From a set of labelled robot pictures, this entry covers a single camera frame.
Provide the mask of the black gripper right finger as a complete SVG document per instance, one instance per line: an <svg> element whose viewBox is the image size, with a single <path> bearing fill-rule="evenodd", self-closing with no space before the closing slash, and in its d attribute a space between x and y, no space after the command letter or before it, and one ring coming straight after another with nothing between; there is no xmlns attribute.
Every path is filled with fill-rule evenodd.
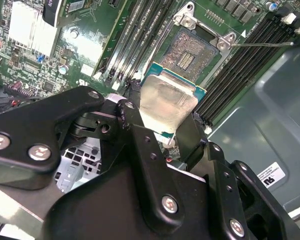
<svg viewBox="0 0 300 240"><path fill-rule="evenodd" d="M217 240L300 240L300 228L244 162L229 163L189 114L176 130L186 171L207 183L209 229Z"/></svg>

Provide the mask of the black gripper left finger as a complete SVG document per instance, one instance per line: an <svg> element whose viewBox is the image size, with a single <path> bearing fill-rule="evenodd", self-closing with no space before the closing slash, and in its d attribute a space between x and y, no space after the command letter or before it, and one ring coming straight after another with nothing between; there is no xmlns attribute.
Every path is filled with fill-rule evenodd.
<svg viewBox="0 0 300 240"><path fill-rule="evenodd" d="M53 185L61 153L69 146L66 138L71 135L71 125L82 115L92 114L110 128L105 140L114 146L102 155L103 160L110 160L109 169L122 161L120 153L128 151L132 171L141 174L149 202L162 202L167 212L175 213L173 199L159 198L154 173L161 166L155 161L154 147L149 147L149 153L140 153L142 144L156 138L144 126L138 108L122 99L112 105L113 115L105 115L104 105L99 92L80 86L0 114L0 185L26 191Z"/></svg>

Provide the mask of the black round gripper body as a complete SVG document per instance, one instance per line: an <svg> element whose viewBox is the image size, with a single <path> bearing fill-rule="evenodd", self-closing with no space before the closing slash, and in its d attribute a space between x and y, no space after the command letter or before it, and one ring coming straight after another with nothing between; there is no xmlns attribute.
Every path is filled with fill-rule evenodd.
<svg viewBox="0 0 300 240"><path fill-rule="evenodd" d="M124 150L122 161L100 176L61 197L43 224L46 240L210 240L208 185L188 172L166 164L156 140L143 143L140 153L154 148L158 197L168 196L177 211L162 202L151 204L140 173L133 173L133 155Z"/></svg>

